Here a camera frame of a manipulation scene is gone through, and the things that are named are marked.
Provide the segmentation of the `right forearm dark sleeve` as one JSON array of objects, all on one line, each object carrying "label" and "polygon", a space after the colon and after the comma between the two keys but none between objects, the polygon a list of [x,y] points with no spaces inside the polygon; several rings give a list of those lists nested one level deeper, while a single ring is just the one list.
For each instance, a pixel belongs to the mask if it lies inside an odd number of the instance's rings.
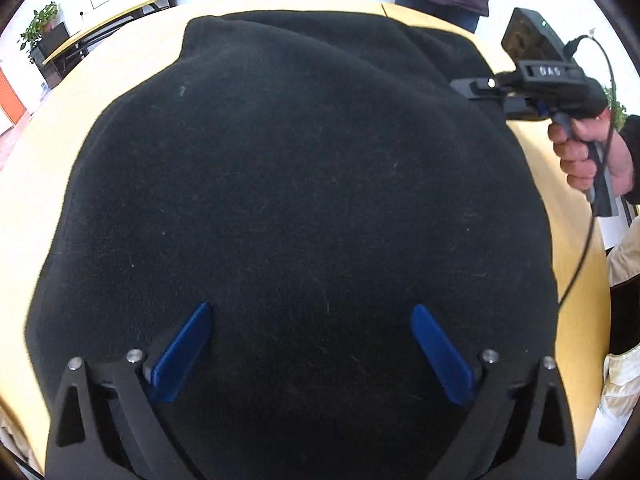
[{"label": "right forearm dark sleeve", "polygon": [[633,205],[640,204],[640,117],[630,115],[627,117],[620,136],[626,143],[632,161],[632,185],[630,191],[625,194],[625,200]]}]

